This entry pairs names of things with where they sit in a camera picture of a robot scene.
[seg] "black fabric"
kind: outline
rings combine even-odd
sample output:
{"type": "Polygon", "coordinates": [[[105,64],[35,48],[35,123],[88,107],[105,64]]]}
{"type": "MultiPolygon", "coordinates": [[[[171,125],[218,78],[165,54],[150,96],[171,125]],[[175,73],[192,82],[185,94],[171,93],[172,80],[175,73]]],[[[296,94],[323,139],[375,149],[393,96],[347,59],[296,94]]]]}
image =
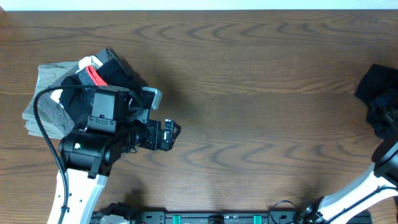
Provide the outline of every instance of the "black fabric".
{"type": "MultiPolygon", "coordinates": [[[[62,81],[61,86],[65,85],[81,85],[81,81],[78,75],[71,75],[62,81]]],[[[82,89],[63,90],[60,103],[75,123],[80,123],[80,117],[91,114],[93,110],[87,100],[86,91],[82,89]]]]}
{"type": "Polygon", "coordinates": [[[132,75],[127,74],[117,60],[112,59],[97,69],[97,74],[108,84],[121,86],[135,91],[141,92],[141,86],[135,82],[132,75]]]}
{"type": "Polygon", "coordinates": [[[75,126],[73,127],[74,130],[85,129],[87,127],[87,118],[90,114],[83,114],[81,115],[77,121],[75,122],[75,126]]]}
{"type": "Polygon", "coordinates": [[[368,105],[366,121],[375,134],[387,139],[398,121],[398,70],[372,65],[361,80],[355,96],[368,105]]]}
{"type": "MultiPolygon", "coordinates": [[[[91,79],[90,75],[87,73],[86,69],[82,69],[80,72],[76,74],[79,78],[79,81],[82,85],[95,85],[94,81],[91,79]]],[[[95,89],[86,88],[85,89],[87,101],[90,103],[90,106],[94,105],[94,94],[95,89]]]]}
{"type": "Polygon", "coordinates": [[[398,88],[398,70],[373,64],[359,83],[355,96],[369,106],[371,100],[391,88],[398,88]]]}

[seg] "folded cloth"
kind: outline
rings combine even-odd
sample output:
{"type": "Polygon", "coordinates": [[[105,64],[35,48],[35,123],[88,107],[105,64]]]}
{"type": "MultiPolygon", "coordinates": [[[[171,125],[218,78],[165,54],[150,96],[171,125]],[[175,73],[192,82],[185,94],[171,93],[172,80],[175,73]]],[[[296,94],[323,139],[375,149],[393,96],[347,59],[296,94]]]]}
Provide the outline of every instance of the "folded cloth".
{"type": "MultiPolygon", "coordinates": [[[[33,98],[29,102],[27,108],[22,113],[22,118],[27,121],[25,127],[29,130],[30,135],[42,136],[33,113],[33,102],[36,95],[40,91],[46,89],[49,85],[51,85],[54,80],[60,78],[63,74],[71,70],[73,67],[77,66],[77,63],[78,62],[48,63],[44,65],[39,65],[39,67],[37,68],[39,74],[37,76],[36,89],[33,98]]],[[[44,113],[43,111],[43,107],[45,107],[45,103],[43,103],[44,98],[45,96],[43,95],[40,98],[38,105],[40,120],[44,126],[44,129],[46,130],[46,132],[48,132],[51,138],[61,139],[64,136],[63,132],[59,129],[58,126],[53,124],[48,114],[44,113]]]]}
{"type": "MultiPolygon", "coordinates": [[[[108,49],[103,49],[102,51],[98,52],[95,57],[98,58],[101,63],[106,63],[109,60],[114,59],[114,55],[108,49]]],[[[78,70],[78,62],[75,62],[75,66],[73,68],[70,68],[69,71],[58,77],[52,85],[47,87],[60,86],[66,77],[75,75],[78,70]]],[[[48,116],[48,120],[53,124],[53,126],[57,127],[63,136],[66,136],[75,126],[75,122],[64,110],[63,106],[59,104],[59,98],[62,94],[62,91],[59,91],[58,93],[58,96],[56,96],[57,94],[54,96],[56,101],[51,98],[51,93],[42,95],[42,99],[39,101],[39,107],[41,108],[42,112],[48,116]]]]}
{"type": "MultiPolygon", "coordinates": [[[[66,77],[61,86],[82,85],[78,75],[66,77]]],[[[84,89],[63,90],[60,97],[60,103],[71,119],[76,123],[84,114],[91,114],[93,107],[88,102],[87,92],[84,89]]]]}
{"type": "MultiPolygon", "coordinates": [[[[101,63],[105,64],[106,62],[114,60],[116,58],[117,56],[113,54],[112,51],[104,49],[96,54],[94,58],[89,57],[89,59],[85,61],[90,63],[93,68],[99,68],[101,67],[101,63]]],[[[80,66],[84,66],[85,68],[89,66],[89,64],[83,64],[83,62],[81,62],[80,66]]],[[[60,62],[39,66],[39,77],[34,97],[36,96],[36,94],[38,94],[39,91],[43,89],[60,86],[67,77],[75,75],[79,69],[80,67],[78,62],[60,62]],[[44,77],[44,73],[41,72],[43,69],[46,71],[46,73],[48,73],[48,75],[46,75],[46,78],[42,78],[44,77]]],[[[51,93],[46,93],[40,98],[38,105],[39,115],[44,125],[44,128],[49,134],[50,138],[61,139],[73,129],[75,123],[81,124],[81,121],[86,120],[86,118],[82,115],[90,114],[92,107],[87,99],[82,109],[78,106],[71,106],[72,104],[69,104],[70,108],[80,111],[78,114],[80,116],[77,116],[73,112],[70,112],[73,116],[73,119],[75,119],[73,120],[68,112],[63,108],[63,105],[59,103],[62,96],[62,91],[53,94],[54,100],[51,98],[51,96],[51,93]]],[[[42,136],[33,114],[34,97],[22,114],[22,117],[27,120],[25,126],[29,130],[30,135],[42,136]]]]}
{"type": "MultiPolygon", "coordinates": [[[[80,70],[80,72],[77,73],[77,76],[82,85],[107,85],[91,65],[87,66],[83,70],[80,70]]],[[[85,88],[85,91],[87,100],[92,107],[94,105],[95,89],[85,88]]]]}
{"type": "Polygon", "coordinates": [[[141,92],[140,84],[134,81],[131,74],[126,73],[126,70],[116,59],[104,63],[103,66],[97,69],[97,73],[108,85],[128,88],[137,93],[141,92]]]}
{"type": "Polygon", "coordinates": [[[76,74],[80,71],[82,71],[84,68],[87,66],[92,66],[95,70],[99,69],[103,65],[103,62],[100,61],[97,57],[95,56],[88,56],[84,57],[79,61],[79,70],[76,71],[76,74]]]}
{"type": "Polygon", "coordinates": [[[398,120],[398,70],[381,65],[372,65],[365,74],[355,96],[369,109],[366,121],[375,134],[387,139],[396,132],[398,120]]]}

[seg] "red strap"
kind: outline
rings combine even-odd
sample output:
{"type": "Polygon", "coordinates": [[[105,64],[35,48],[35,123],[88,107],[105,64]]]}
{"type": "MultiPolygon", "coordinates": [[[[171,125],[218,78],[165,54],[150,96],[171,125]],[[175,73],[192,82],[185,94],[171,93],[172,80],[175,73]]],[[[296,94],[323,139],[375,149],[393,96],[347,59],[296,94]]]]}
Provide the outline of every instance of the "red strap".
{"type": "Polygon", "coordinates": [[[104,80],[102,80],[102,78],[98,75],[94,67],[92,67],[91,65],[86,67],[86,72],[88,73],[88,75],[90,76],[95,85],[108,85],[106,84],[106,82],[104,82],[104,80]]]}

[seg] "table surface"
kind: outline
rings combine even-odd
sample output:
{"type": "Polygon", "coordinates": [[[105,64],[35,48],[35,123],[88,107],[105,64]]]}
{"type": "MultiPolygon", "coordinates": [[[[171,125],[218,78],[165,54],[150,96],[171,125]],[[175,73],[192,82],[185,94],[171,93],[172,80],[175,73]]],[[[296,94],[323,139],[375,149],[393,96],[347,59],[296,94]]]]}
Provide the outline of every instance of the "table surface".
{"type": "MultiPolygon", "coordinates": [[[[96,209],[267,210],[336,192],[381,142],[354,97],[373,63],[398,67],[396,11],[7,12],[0,21],[0,223],[45,223],[57,168],[21,118],[37,66],[112,47],[163,93],[182,133],[113,167],[96,209]]],[[[396,223],[389,198],[370,208],[396,223]]]]}

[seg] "black camera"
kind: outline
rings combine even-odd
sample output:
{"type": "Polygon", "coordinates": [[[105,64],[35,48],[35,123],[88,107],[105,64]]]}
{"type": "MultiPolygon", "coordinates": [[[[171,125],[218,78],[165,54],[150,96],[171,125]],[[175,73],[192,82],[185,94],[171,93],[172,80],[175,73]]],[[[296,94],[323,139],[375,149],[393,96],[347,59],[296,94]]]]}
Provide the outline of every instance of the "black camera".
{"type": "Polygon", "coordinates": [[[138,147],[169,151],[181,127],[166,119],[149,119],[157,109],[162,94],[144,87],[139,93],[118,86],[99,86],[95,92],[93,111],[87,118],[86,130],[72,130],[60,143],[64,167],[87,170],[88,177],[109,176],[112,165],[124,152],[137,152],[138,147]]]}

